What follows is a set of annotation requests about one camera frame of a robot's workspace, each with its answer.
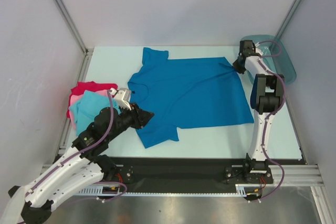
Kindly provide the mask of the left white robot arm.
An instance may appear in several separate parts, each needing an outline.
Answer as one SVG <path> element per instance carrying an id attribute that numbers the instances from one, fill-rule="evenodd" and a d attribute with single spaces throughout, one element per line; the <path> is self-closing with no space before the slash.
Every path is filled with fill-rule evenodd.
<path id="1" fill-rule="evenodd" d="M 120 184 L 119 169 L 104 155 L 109 143 L 129 128 L 144 128 L 154 117 L 135 103 L 118 113 L 102 109 L 72 146 L 44 173 L 25 186 L 13 186 L 1 223 L 44 223 L 68 198 L 95 183 Z"/>

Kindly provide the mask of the blue t shirt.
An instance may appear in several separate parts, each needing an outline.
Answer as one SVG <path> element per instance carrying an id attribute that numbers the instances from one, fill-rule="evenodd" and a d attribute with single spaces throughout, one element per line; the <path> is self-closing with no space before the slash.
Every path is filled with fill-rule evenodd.
<path id="1" fill-rule="evenodd" d="M 128 82 L 131 102 L 152 112 L 137 134 L 145 148 L 179 141 L 178 129 L 253 123 L 241 80 L 225 57 L 170 59 L 145 47 Z"/>

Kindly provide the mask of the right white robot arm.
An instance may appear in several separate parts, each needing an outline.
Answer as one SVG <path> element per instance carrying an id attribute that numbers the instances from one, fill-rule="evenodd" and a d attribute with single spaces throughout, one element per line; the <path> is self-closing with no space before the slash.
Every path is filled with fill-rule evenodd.
<path id="1" fill-rule="evenodd" d="M 251 184 L 261 182 L 269 176 L 268 165 L 275 163 L 268 155 L 270 130 L 286 99 L 284 76 L 271 71 L 264 63 L 265 56 L 257 51 L 258 45 L 252 40 L 240 41 L 238 57 L 233 63 L 238 73 L 249 72 L 254 76 L 250 95 L 254 131 L 240 174 L 243 181 Z"/>

